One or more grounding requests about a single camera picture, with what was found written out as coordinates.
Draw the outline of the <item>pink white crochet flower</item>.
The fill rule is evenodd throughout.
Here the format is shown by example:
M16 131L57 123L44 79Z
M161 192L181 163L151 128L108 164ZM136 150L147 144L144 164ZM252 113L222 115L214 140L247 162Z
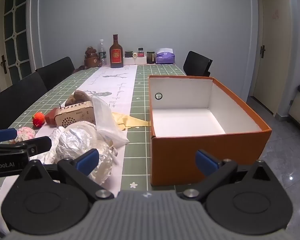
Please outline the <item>pink white crochet flower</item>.
M35 131L30 127L21 127L17 130L17 136L15 139L9 141L10 144L16 144L18 142L31 140L36 137Z

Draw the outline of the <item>brown plush knot toy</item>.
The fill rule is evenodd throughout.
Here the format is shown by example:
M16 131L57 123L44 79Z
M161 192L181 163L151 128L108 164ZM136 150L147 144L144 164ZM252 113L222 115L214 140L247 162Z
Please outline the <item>brown plush knot toy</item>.
M68 99L65 102L66 106L71 106L77 103L82 103L86 101L90 101L91 98L88 94L86 94L84 91L76 90L72 95L68 97Z

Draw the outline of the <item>black chair left near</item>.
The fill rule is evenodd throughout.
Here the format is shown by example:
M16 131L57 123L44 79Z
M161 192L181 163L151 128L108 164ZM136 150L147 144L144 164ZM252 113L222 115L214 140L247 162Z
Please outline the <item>black chair left near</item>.
M0 129L8 128L46 92L47 88L37 72L0 92Z

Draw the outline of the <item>clear bubble wrap bag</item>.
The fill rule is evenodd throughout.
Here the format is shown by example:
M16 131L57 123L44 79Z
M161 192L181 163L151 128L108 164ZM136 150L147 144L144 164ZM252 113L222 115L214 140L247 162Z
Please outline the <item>clear bubble wrap bag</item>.
M98 96L92 96L94 116L97 131L113 142L115 148L121 148L129 143L127 135L115 121L108 104Z

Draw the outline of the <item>dark glass jar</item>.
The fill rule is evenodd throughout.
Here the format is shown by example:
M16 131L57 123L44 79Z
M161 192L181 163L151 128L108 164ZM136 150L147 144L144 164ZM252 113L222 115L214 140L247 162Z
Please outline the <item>dark glass jar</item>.
M154 51L148 51L146 53L147 64L155 64L156 62L156 54Z

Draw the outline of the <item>white box stand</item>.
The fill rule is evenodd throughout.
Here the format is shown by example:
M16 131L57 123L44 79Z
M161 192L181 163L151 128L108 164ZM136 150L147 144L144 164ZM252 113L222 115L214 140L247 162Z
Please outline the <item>white box stand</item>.
M147 57L124 57L124 65L144 65L147 64Z

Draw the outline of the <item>green grid tablecloth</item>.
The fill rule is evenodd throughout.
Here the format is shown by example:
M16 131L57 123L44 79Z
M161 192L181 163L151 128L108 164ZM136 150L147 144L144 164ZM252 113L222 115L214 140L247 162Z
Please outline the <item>green grid tablecloth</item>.
M44 96L32 104L12 124L13 128L31 126L34 113L48 113L54 107L63 104L66 97L75 89L87 86L88 78L96 68L81 70L67 77L56 88L47 92ZM149 91L148 78L151 75L183 75L184 72L174 64L139 65L136 68L135 80L120 84L120 88L133 87L132 101L128 104L127 111L118 106L116 113L125 113L132 117L150 120L149 114ZM115 158L116 163L109 179L103 187L116 193L124 190L151 190L150 163L151 163L151 135L148 127L136 127L126 131L129 144L119 149L119 155Z

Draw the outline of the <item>red crochet strawberry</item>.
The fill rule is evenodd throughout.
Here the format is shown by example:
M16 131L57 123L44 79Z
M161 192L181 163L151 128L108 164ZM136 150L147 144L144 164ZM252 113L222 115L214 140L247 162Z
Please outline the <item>red crochet strawberry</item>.
M42 112L37 112L32 116L33 126L41 128L45 124L45 115Z

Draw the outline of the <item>white plastic bag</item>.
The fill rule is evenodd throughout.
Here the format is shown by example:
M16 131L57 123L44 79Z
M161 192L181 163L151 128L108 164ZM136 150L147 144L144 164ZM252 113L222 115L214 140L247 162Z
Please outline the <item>white plastic bag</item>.
M100 185L110 177L117 150L112 140L101 135L94 124L80 121L67 128L59 126L53 128L48 137L51 139L50 150L31 157L31 160L55 164L64 158L76 159L95 148L99 153L99 161L88 177Z

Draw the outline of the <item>brown bear figurine jar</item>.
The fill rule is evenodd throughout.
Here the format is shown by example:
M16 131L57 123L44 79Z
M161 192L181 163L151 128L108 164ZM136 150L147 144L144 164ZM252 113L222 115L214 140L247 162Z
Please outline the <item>brown bear figurine jar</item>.
M97 50L93 47L88 47L85 51L84 65L87 69L101 67L101 59L97 53Z

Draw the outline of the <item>small black jar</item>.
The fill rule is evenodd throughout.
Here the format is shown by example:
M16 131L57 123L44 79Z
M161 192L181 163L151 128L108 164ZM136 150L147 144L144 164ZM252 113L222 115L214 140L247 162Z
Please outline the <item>small black jar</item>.
M131 50L125 51L125 58L131 58L131 57L133 57L133 51Z

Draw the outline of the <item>cream door right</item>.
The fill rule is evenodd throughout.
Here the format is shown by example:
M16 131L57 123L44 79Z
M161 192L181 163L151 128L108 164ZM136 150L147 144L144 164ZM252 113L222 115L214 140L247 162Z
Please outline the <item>cream door right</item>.
M250 95L277 115L292 50L291 0L258 0L258 37Z

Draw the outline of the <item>black chair left far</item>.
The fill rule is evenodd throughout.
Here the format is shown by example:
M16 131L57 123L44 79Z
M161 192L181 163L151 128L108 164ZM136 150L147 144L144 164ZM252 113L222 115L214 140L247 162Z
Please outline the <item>black chair left far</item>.
M38 68L36 72L42 78L47 90L51 90L69 77L74 70L74 65L70 57L67 56L45 67Z

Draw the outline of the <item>dark red sponge block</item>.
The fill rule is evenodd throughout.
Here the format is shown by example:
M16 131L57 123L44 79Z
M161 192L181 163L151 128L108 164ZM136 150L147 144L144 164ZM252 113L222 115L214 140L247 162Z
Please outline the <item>dark red sponge block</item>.
M55 116L59 113L59 108L53 108L49 113L45 115L45 122L50 126L57 126L57 121L55 120Z

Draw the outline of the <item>yellow microfiber cloth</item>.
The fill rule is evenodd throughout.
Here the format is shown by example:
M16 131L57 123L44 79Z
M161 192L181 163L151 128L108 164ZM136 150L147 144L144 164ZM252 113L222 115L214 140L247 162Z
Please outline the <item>yellow microfiber cloth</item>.
M121 113L112 113L113 118L119 128L122 131L131 129L131 128L137 128L137 127L150 127L151 123L149 121L141 120L135 117L132 117L130 115L125 115Z

